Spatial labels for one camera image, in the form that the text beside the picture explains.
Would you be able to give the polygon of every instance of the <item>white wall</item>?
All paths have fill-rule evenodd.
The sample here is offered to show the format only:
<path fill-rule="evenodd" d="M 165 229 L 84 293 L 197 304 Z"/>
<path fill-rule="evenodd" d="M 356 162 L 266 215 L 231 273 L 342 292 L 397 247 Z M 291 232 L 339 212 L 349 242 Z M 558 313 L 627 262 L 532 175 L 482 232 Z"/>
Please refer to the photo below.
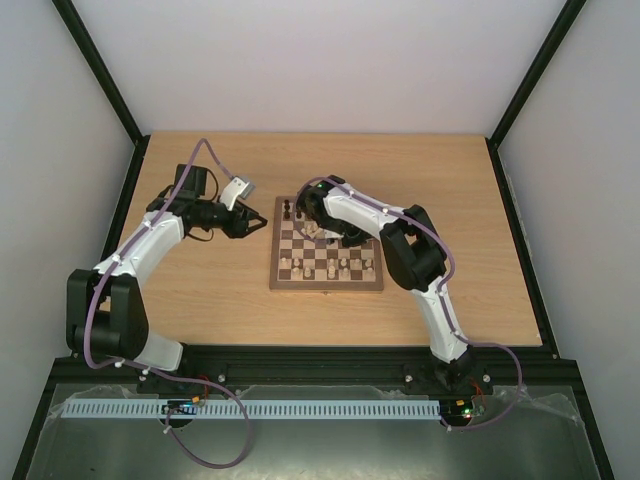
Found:
<path fill-rule="evenodd" d="M 145 131 L 489 135 L 564 0 L 76 0 Z"/>
<path fill-rule="evenodd" d="M 95 264 L 132 145 L 50 0 L 0 1 L 0 478 L 56 356 L 66 278 Z"/>
<path fill-rule="evenodd" d="M 640 3 L 588 2 L 501 148 L 563 356 L 640 468 Z"/>

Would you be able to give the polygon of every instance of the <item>wooden tabletop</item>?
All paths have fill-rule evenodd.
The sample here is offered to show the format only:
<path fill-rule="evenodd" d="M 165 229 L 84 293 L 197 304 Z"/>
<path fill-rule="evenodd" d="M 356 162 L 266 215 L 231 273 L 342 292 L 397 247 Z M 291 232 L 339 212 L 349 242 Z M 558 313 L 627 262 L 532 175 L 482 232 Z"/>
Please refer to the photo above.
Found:
<path fill-rule="evenodd" d="M 244 239 L 216 232 L 209 243 L 187 239 L 171 250 L 142 290 L 158 333 L 194 344 L 427 345 L 413 298 L 386 272 L 382 293 L 269 290 L 275 198 L 295 194 L 312 177 L 335 174 L 391 205 L 427 210 L 456 258 L 449 291 L 469 338 L 540 344 L 483 137 L 154 133 L 123 239 L 201 137 L 234 174 L 256 184 L 247 204 L 270 223 Z M 218 172 L 206 148 L 196 164 Z M 225 176 L 218 178 L 224 188 Z"/>

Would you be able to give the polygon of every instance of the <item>wooden chessboard frame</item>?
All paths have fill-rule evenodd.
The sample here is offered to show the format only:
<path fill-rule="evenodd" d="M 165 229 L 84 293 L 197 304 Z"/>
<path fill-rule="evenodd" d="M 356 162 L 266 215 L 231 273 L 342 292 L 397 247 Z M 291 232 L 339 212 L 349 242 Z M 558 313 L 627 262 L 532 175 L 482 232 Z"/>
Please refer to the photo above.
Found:
<path fill-rule="evenodd" d="M 373 265 L 376 269 L 375 280 L 279 280 L 278 271 L 280 265 L 280 235 L 282 231 L 282 210 L 284 201 L 289 200 L 292 205 L 291 217 L 295 220 L 295 197 L 281 196 L 276 197 L 274 218 L 273 218 L 273 237 L 271 241 L 271 264 L 269 268 L 269 289 L 278 290 L 296 290 L 296 291 L 320 291 L 320 292 L 372 292 L 380 293 L 384 289 L 383 271 L 385 269 L 382 263 L 382 253 L 380 242 L 376 239 L 371 240 L 373 246 Z M 361 250 L 360 247 L 353 247 L 349 250 Z"/>

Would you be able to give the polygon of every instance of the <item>metal frame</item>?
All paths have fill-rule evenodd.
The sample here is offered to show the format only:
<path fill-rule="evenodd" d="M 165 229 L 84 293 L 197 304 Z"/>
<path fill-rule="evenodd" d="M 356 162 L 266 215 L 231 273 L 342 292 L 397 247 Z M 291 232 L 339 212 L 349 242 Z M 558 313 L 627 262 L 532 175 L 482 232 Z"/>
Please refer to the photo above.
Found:
<path fill-rule="evenodd" d="M 71 0 L 52 0 L 52 2 L 135 145 L 135 151 L 102 253 L 102 258 L 105 258 L 115 251 L 120 240 L 150 137 L 149 135 L 143 136 L 137 127 Z M 573 360 L 559 358 L 553 331 L 498 154 L 498 147 L 585 3 L 586 0 L 568 0 L 566 2 L 495 132 L 490 139 L 487 139 L 487 149 L 542 339 L 540 347 L 518 347 L 514 351 L 522 364 L 527 385 L 571 386 L 580 415 L 585 422 L 600 476 L 604 480 L 609 480 L 614 478 L 613 472 L 578 366 Z M 407 371 L 418 371 L 426 366 L 429 358 L 427 347 L 190 346 L 188 352 L 192 369 L 197 370 L 198 373 L 206 373 L 210 378 L 217 378 L 219 374 L 223 373 L 226 378 L 226 386 L 232 389 L 255 384 L 372 385 L 382 389 L 399 389 L 409 394 L 428 394 L 431 398 L 442 401 L 460 396 L 442 390 L 434 390 L 433 385 L 420 384 L 417 381 L 406 382 Z M 40 430 L 44 425 L 53 398 L 53 392 L 58 384 L 139 383 L 138 373 L 133 370 L 123 368 L 95 371 L 89 369 L 82 358 L 77 357 L 77 354 L 74 354 L 69 358 L 55 360 L 16 466 L 14 479 L 26 477 Z M 515 383 L 515 366 L 503 352 L 495 349 L 480 349 L 476 352 L 476 357 L 478 362 L 491 373 L 493 383 L 502 385 Z M 140 384 L 139 388 L 141 390 L 162 391 L 163 385 L 150 377 L 145 383 Z"/>

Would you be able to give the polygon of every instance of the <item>chessboard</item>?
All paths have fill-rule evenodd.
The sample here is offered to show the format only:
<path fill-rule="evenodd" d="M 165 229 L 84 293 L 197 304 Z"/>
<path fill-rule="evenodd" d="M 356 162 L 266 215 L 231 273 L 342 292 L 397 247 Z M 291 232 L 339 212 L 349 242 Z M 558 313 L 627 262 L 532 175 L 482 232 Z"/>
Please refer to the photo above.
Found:
<path fill-rule="evenodd" d="M 345 248 L 294 208 L 294 197 L 277 197 L 271 245 L 271 290 L 381 292 L 382 255 L 375 239 Z M 305 239 L 296 225 L 313 240 Z"/>

